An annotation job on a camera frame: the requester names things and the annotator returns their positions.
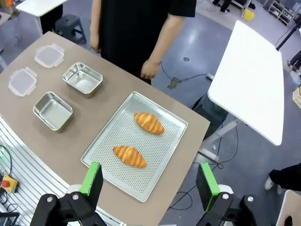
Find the stool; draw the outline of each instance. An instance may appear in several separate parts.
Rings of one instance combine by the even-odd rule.
[[[75,15],[64,15],[61,19],[57,20],[55,23],[55,32],[77,44],[87,42],[80,18]],[[76,33],[81,34],[81,37],[77,38]]]

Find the bread roll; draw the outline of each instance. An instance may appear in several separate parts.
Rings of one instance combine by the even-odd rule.
[[[158,135],[164,133],[163,126],[153,114],[136,113],[135,120],[142,128],[150,133]]]
[[[145,168],[147,165],[142,155],[133,147],[119,146],[114,147],[113,151],[114,154],[128,166]]]

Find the beige tabletop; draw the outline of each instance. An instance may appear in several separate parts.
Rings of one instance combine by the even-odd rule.
[[[46,69],[34,61],[38,48],[55,43],[65,49],[63,63]],[[86,99],[67,86],[62,75],[74,63],[82,62],[101,73],[103,86]],[[15,70],[30,67],[37,73],[37,87],[26,97],[17,97],[8,89]],[[104,181],[98,206],[131,225],[157,226],[180,188],[201,145],[209,122],[161,91],[101,59],[82,47],[47,33],[26,49],[0,75],[0,113],[25,144],[68,184],[81,184],[87,167],[80,158],[133,91],[137,91],[188,122],[188,127],[146,202],[139,202]],[[74,119],[63,133],[56,133],[32,112],[33,106],[52,91],[72,108]]]
[[[293,218],[293,225],[301,225],[301,196],[296,192],[287,190],[285,192],[281,211],[276,226],[284,226],[288,216]]]

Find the metal food container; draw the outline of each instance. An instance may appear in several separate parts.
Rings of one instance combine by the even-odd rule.
[[[53,92],[46,93],[33,112],[53,131],[62,131],[73,114],[72,108]]]
[[[63,80],[89,98],[100,87],[103,76],[83,63],[76,63],[63,75]]]

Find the person's leg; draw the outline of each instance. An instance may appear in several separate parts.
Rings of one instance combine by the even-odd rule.
[[[219,2],[220,2],[220,0],[214,0],[214,1],[212,2],[212,4],[214,4],[215,6],[217,6]]]
[[[55,30],[55,23],[63,15],[63,5],[60,5],[40,17],[43,34]]]
[[[297,60],[297,62],[295,63],[294,67],[299,70],[301,66],[301,59]]]
[[[284,189],[301,191],[301,163],[269,173],[271,181]]]
[[[221,7],[221,12],[223,12],[223,13],[226,12],[226,10],[230,4],[231,4],[231,0],[225,0]]]

